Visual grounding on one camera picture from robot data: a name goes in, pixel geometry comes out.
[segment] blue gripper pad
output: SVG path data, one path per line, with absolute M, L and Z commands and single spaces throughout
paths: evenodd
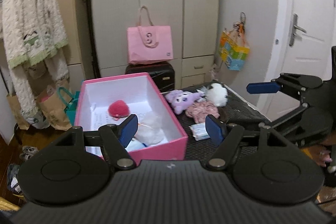
M 213 115 L 207 115 L 205 118 L 205 130 L 215 145 L 220 145 L 226 137 L 226 124 L 220 122 Z
M 138 131 L 138 117 L 131 114 L 119 125 L 119 141 L 126 148 Z
M 276 82 L 250 83 L 246 87 L 247 92 L 250 94 L 277 93 L 280 89 L 281 86 Z

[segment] bag handle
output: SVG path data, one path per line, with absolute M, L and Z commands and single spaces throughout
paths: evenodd
M 67 102 L 64 100 L 64 98 L 63 98 L 63 96 L 61 95 L 61 92 L 60 92 L 61 90 L 63 90 L 66 94 L 68 94 L 72 99 L 74 99 L 75 96 L 74 96 L 69 90 L 67 90 L 67 89 L 66 89 L 65 87 L 63 87 L 63 86 L 61 86 L 61 87 L 59 87 L 59 88 L 57 89 L 58 97 L 61 99 L 62 103 L 65 104 L 65 106 L 68 106 L 69 103 L 67 103 Z
M 136 25 L 141 26 L 141 11 L 142 11 L 142 9 L 146 10 L 149 23 L 150 23 L 151 26 L 154 26 L 153 22 L 151 21 L 151 17 L 149 16 L 149 10 L 148 10 L 147 6 L 145 6 L 145 5 L 143 5 L 141 8 L 139 8 L 139 12 L 138 12 L 139 20 L 136 23 Z
M 147 42 L 146 38 L 143 36 L 143 32 L 142 32 L 142 27 L 141 26 L 138 26 L 138 32 L 140 34 L 142 43 L 145 45 L 145 47 L 147 47 L 147 48 L 155 48 L 155 47 L 157 47 L 157 45 L 159 44 L 158 41 L 156 41 L 155 44 L 150 44 L 149 42 Z
M 72 105 L 74 105 L 75 103 L 76 103 L 76 108 L 77 108 L 77 104 L 78 104 L 78 99 L 77 99 L 77 98 L 74 99 L 74 100 L 71 100 L 71 101 L 68 103 L 68 105 L 65 107 L 64 111 L 68 111 L 69 108 L 70 108 Z

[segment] hanging clothes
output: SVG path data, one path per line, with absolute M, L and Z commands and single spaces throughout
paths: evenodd
M 68 44 L 57 0 L 3 0 L 4 47 L 24 118 L 39 115 L 23 65 L 44 61 L 55 82 L 68 78 Z

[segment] purple plush toy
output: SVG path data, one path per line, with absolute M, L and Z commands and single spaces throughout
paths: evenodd
M 191 93 L 183 90 L 173 90 L 166 95 L 167 101 L 171 104 L 175 114 L 181 114 L 196 100 L 202 97 L 202 93 Z

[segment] pink box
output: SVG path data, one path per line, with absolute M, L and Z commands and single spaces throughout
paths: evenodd
M 145 113 L 155 112 L 162 117 L 165 138 L 160 144 L 129 152 L 137 164 L 141 160 L 183 160 L 187 134 L 176 119 L 159 89 L 148 73 L 118 75 L 84 81 L 79 95 L 75 125 L 84 131 L 95 131 L 107 123 L 120 124 L 108 114 L 108 107 L 124 100 L 131 114 L 139 121 Z

